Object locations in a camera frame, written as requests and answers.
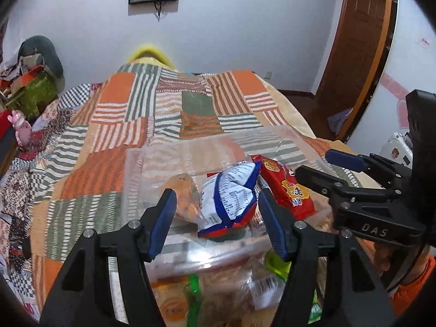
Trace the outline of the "red snack packet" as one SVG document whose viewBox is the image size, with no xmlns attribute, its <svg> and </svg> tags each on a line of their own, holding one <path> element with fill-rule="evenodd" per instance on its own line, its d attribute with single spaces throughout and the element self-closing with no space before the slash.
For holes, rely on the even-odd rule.
<svg viewBox="0 0 436 327">
<path fill-rule="evenodd" d="M 250 158 L 261 163 L 259 175 L 268 184 L 277 203 L 289 209 L 295 219 L 305 220 L 316 214 L 309 190 L 297 182 L 289 167 L 258 154 L 250 155 Z"/>
</svg>

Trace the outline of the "blue red biscuit bag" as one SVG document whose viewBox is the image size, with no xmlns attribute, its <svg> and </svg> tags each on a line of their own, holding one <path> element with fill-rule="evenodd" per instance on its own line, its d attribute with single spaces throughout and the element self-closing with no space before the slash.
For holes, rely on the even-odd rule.
<svg viewBox="0 0 436 327">
<path fill-rule="evenodd" d="M 260 162 L 240 162 L 208 176 L 202 185 L 205 223 L 198 226 L 200 238 L 219 238 L 250 222 L 256 209 L 260 168 Z"/>
</svg>

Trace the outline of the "clear bag of orange snacks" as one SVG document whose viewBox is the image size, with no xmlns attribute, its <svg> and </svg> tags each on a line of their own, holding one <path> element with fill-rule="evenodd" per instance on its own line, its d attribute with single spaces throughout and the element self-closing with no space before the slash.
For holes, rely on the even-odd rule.
<svg viewBox="0 0 436 327">
<path fill-rule="evenodd" d="M 162 191 L 165 189 L 172 189 L 176 193 L 177 209 L 175 216 L 178 219 L 198 226 L 205 223 L 200 208 L 199 192 L 189 174 L 183 173 L 170 177 L 162 186 Z"/>
</svg>

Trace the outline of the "white sticker covered case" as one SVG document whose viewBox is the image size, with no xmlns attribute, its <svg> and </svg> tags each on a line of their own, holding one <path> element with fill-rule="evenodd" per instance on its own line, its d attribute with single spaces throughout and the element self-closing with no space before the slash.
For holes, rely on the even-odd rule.
<svg viewBox="0 0 436 327">
<path fill-rule="evenodd" d="M 412 168 L 413 145 L 409 133 L 395 132 L 383 145 L 379 155 L 407 168 Z"/>
</svg>

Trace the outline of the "green edged clear snack bag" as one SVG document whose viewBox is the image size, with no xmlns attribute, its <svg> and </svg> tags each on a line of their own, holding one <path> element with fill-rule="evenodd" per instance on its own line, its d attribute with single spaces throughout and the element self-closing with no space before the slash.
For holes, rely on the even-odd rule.
<svg viewBox="0 0 436 327">
<path fill-rule="evenodd" d="M 167 326 L 267 326 L 284 281 L 257 259 L 152 283 Z"/>
</svg>

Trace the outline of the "clear plastic storage bin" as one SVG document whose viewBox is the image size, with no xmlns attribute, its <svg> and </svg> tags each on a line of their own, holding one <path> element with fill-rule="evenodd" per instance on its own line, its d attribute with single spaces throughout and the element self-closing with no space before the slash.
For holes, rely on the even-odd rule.
<svg viewBox="0 0 436 327">
<path fill-rule="evenodd" d="M 165 181 L 188 174 L 199 193 L 198 222 L 174 218 L 160 254 L 147 272 L 154 279 L 198 273 L 232 264 L 271 248 L 266 234 L 250 227 L 230 228 L 241 218 L 243 200 L 256 200 L 243 186 L 253 166 L 251 155 L 262 155 L 295 170 L 301 165 L 329 174 L 314 147 L 293 128 L 270 126 L 144 146 L 126 152 L 119 225 L 138 220 L 154 207 Z"/>
</svg>

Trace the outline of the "brown wooden door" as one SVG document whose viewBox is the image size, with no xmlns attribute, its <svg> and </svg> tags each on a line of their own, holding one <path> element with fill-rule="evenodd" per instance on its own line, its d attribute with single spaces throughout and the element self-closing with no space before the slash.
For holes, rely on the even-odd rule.
<svg viewBox="0 0 436 327">
<path fill-rule="evenodd" d="M 322 138 L 344 140 L 358 121 L 381 63 L 392 0 L 342 0 L 338 26 L 317 93 L 313 116 Z"/>
</svg>

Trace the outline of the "patchwork orange green bedspread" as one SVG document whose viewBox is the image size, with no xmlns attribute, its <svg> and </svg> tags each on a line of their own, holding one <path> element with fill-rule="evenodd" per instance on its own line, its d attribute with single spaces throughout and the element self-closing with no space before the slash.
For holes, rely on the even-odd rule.
<svg viewBox="0 0 436 327">
<path fill-rule="evenodd" d="M 189 75 L 129 63 L 63 93 L 34 130 L 1 180 L 1 274 L 34 320 L 81 232 L 136 219 L 172 176 L 201 187 L 207 174 L 262 155 L 376 186 L 328 164 L 326 151 L 343 143 L 317 138 L 281 92 L 246 70 Z"/>
</svg>

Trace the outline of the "pink plush toy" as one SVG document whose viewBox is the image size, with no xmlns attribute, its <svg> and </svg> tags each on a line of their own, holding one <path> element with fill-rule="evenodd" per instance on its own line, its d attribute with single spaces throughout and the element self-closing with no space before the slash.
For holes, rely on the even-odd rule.
<svg viewBox="0 0 436 327">
<path fill-rule="evenodd" d="M 7 119 L 15 130 L 17 144 L 22 148 L 26 147 L 31 138 L 32 127 L 25 119 L 24 114 L 19 110 L 12 110 Z"/>
</svg>

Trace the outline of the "pile of clothes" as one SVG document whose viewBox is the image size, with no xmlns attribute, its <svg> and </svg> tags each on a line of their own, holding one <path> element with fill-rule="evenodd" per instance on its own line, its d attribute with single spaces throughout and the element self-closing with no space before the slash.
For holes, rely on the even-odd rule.
<svg viewBox="0 0 436 327">
<path fill-rule="evenodd" d="M 53 42 L 35 35 L 1 66 L 1 105 L 34 120 L 58 97 L 63 83 L 63 66 Z"/>
</svg>

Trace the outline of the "yellow pillow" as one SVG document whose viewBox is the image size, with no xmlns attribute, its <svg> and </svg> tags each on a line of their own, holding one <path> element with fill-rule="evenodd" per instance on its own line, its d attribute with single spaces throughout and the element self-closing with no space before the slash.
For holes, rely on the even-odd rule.
<svg viewBox="0 0 436 327">
<path fill-rule="evenodd" d="M 130 63 L 144 63 L 175 69 L 169 57 L 159 48 L 150 44 L 140 45 L 129 57 Z"/>
</svg>

